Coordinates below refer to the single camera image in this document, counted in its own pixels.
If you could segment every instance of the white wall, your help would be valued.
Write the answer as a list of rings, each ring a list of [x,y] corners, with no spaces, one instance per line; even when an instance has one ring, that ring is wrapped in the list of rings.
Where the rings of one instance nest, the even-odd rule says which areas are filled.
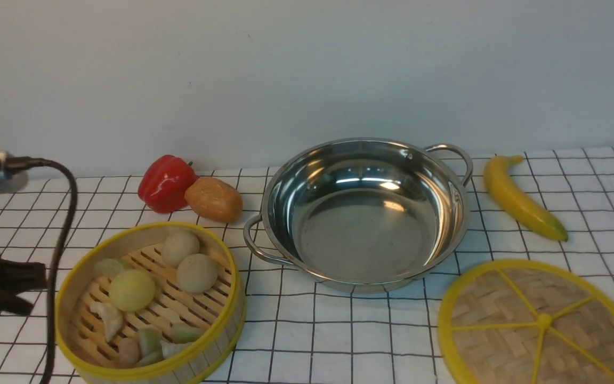
[[[614,143],[614,1],[0,1],[0,149],[125,174],[360,135]]]

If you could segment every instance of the plastic banana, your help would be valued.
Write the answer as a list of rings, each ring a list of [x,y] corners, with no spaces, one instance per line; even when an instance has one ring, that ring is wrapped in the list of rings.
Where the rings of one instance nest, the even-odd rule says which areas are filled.
[[[511,217],[536,234],[555,241],[567,241],[568,232],[551,212],[522,192],[509,175],[512,165],[522,162],[522,156],[495,156],[484,167],[487,192]]]

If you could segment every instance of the black cable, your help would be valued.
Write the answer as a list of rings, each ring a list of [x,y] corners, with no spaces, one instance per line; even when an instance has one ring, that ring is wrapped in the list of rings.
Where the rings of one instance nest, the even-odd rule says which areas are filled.
[[[44,158],[30,157],[15,157],[7,160],[5,167],[11,172],[20,172],[29,170],[35,167],[50,167],[59,170],[70,184],[70,205],[68,206],[68,214],[63,222],[61,233],[56,242],[53,255],[51,256],[51,264],[49,264],[49,279],[46,286],[46,363],[44,364],[44,373],[42,374],[41,384],[49,384],[51,375],[53,374],[54,360],[56,358],[56,277],[58,276],[58,267],[61,262],[61,256],[66,248],[66,239],[70,232],[70,226],[75,218],[77,211],[77,182],[73,174],[64,165],[55,161],[46,160]]]

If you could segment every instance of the pot handle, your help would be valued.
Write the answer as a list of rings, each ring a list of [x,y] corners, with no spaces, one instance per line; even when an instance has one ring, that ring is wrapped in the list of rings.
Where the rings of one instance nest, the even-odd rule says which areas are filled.
[[[463,161],[466,163],[466,174],[463,175],[463,180],[461,180],[461,182],[463,183],[463,186],[466,187],[471,181],[471,177],[473,175],[473,161],[471,160],[471,157],[468,155],[468,153],[466,153],[466,151],[462,150],[461,148],[453,146],[451,144],[435,144],[434,146],[424,148],[424,151],[436,150],[453,151],[453,153],[455,153],[456,155],[461,156]]]
[[[260,221],[262,221],[262,216],[258,214],[258,216],[255,216],[248,220],[246,225],[243,227],[243,239],[246,241],[246,245],[248,245],[248,248],[251,249],[251,252],[258,258],[261,258],[266,262],[270,262],[271,264],[294,265],[286,258],[280,258],[266,253],[265,251],[261,250],[258,245],[255,244],[255,242],[253,241],[253,236],[251,235],[251,228]]]

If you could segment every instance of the pot rim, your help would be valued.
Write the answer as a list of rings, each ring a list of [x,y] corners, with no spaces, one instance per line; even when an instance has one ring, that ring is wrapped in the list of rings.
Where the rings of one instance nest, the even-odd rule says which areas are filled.
[[[439,167],[444,171],[446,176],[451,180],[451,182],[454,183],[454,187],[456,187],[456,189],[458,190],[458,192],[459,192],[459,194],[461,196],[461,199],[463,200],[463,220],[461,221],[460,228],[456,232],[456,236],[453,236],[453,238],[451,239],[450,245],[446,248],[446,250],[444,252],[440,253],[439,256],[434,258],[433,262],[431,262],[428,265],[424,265],[423,268],[419,268],[419,269],[416,269],[416,270],[408,270],[407,272],[404,272],[404,273],[401,273],[400,275],[394,276],[394,278],[391,279],[391,280],[384,280],[384,281],[370,281],[370,280],[367,280],[367,279],[348,279],[348,280],[342,280],[341,278],[336,277],[335,275],[332,275],[332,274],[330,274],[330,273],[328,273],[326,271],[317,270],[316,268],[314,268],[314,267],[312,267],[310,265],[305,264],[302,260],[298,259],[292,253],[290,253],[288,250],[286,250],[286,248],[280,243],[280,241],[278,240],[278,238],[274,234],[273,228],[271,226],[271,222],[265,220],[265,219],[267,219],[269,217],[269,208],[268,207],[269,207],[269,199],[270,199],[271,192],[273,191],[273,188],[276,186],[276,182],[278,182],[278,180],[280,180],[280,178],[283,176],[283,173],[285,173],[285,171],[286,171],[286,169],[288,167],[293,165],[293,163],[295,163],[295,161],[297,161],[298,159],[302,158],[304,155],[307,155],[311,151],[317,150],[317,149],[322,148],[324,146],[331,146],[333,144],[350,143],[350,142],[356,142],[356,141],[369,141],[369,142],[375,142],[375,143],[385,143],[385,144],[391,144],[393,146],[399,146],[402,149],[408,149],[408,150],[417,151],[418,153],[420,153],[420,155],[426,156],[426,157],[430,158],[430,160],[436,162],[437,165],[439,165]],[[446,165],[446,163],[444,163],[442,160],[440,160],[436,156],[431,155],[431,153],[429,153],[429,151],[426,151],[426,150],[424,150],[422,148],[419,148],[417,146],[413,146],[411,144],[404,143],[402,141],[383,139],[383,138],[369,138],[369,137],[366,137],[366,138],[346,138],[346,139],[338,139],[338,140],[327,141],[326,143],[321,143],[321,144],[319,144],[317,146],[312,146],[312,147],[310,147],[310,148],[308,148],[308,149],[306,149],[304,151],[301,151],[299,154],[293,156],[292,158],[290,158],[290,160],[288,160],[286,163],[284,163],[278,170],[276,170],[276,173],[273,175],[273,177],[271,177],[270,182],[265,187],[264,194],[263,194],[263,197],[262,197],[262,203],[261,203],[261,206],[260,206],[260,216],[261,216],[262,222],[263,222],[264,227],[265,227],[266,235],[268,235],[271,243],[274,246],[276,246],[277,250],[279,251],[279,253],[281,253],[281,255],[284,258],[286,258],[288,261],[290,261],[291,263],[293,263],[297,267],[300,267],[302,270],[304,270],[305,272],[309,273],[310,275],[315,277],[317,280],[324,279],[324,280],[329,280],[329,281],[332,281],[332,282],[339,282],[339,283],[343,283],[343,284],[353,284],[353,285],[357,285],[357,284],[366,284],[366,285],[368,285],[368,284],[370,284],[370,285],[390,284],[390,283],[395,283],[395,282],[399,282],[399,281],[406,280],[406,279],[411,279],[411,278],[417,277],[417,276],[419,276],[419,275],[421,275],[423,273],[428,272],[429,270],[434,268],[436,265],[438,265],[439,263],[443,262],[458,247],[459,243],[465,237],[466,231],[468,230],[468,222],[470,221],[470,214],[471,214],[470,202],[468,201],[468,193],[466,192],[465,186],[458,179],[458,176],[456,175],[456,173],[454,173],[454,171],[451,170],[451,168],[449,168],[449,166]]]

